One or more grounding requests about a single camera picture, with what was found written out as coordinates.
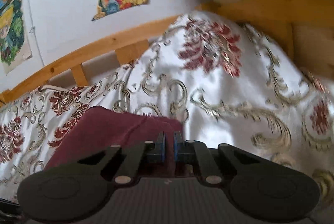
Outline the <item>maroon long-sleeve shirt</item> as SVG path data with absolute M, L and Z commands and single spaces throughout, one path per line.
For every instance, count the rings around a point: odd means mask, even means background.
M 147 140 L 155 141 L 163 132 L 166 135 L 166 155 L 164 167 L 160 168 L 159 173 L 161 176 L 173 176 L 176 166 L 173 137 L 174 132 L 182 130 L 183 126 L 178 120 L 92 107 L 65 135 L 45 169 L 82 159 L 113 144 L 127 148 Z

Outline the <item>white floral satin bedspread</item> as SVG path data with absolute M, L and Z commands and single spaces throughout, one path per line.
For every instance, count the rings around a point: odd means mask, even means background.
M 41 87 L 1 109 L 1 198 L 45 169 L 90 108 L 180 121 L 186 139 L 228 143 L 306 173 L 333 205 L 333 82 L 299 70 L 250 25 L 193 12 L 133 64 L 90 86 Z

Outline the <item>blond anime character poster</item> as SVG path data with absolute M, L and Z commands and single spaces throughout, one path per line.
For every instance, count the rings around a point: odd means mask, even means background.
M 1 13 L 1 67 L 7 75 L 31 57 L 22 1 L 13 0 Z

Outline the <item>white wall conduit pipe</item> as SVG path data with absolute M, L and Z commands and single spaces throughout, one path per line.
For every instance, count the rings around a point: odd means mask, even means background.
M 40 50 L 40 46 L 38 44 L 38 39 L 37 39 L 37 36 L 36 36 L 36 26 L 34 25 L 34 21 L 33 21 L 33 14 L 32 14 L 32 10 L 31 10 L 31 5 L 30 5 L 30 0 L 27 0 L 27 3 L 28 3 L 28 11 L 29 11 L 29 18 L 30 18 L 30 34 L 33 35 L 34 37 L 34 41 L 35 41 L 35 44 L 36 44 L 36 48 L 37 48 L 37 51 L 38 51 L 38 56 L 41 60 L 41 63 L 42 63 L 42 67 L 45 66 L 45 62 L 44 62 L 44 59 L 42 57 L 42 54 L 41 54 L 41 50 Z

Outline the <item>wooden bed frame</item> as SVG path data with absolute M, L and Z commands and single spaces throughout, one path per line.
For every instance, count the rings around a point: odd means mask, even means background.
M 333 0 L 212 0 L 200 10 L 234 22 L 247 22 L 276 40 L 299 67 L 333 78 Z M 88 81 L 83 63 L 115 51 L 120 63 L 138 58 L 150 38 L 161 35 L 175 20 L 167 17 L 108 35 L 45 66 L 13 89 L 1 93 L 6 104 L 70 70 L 79 86 Z

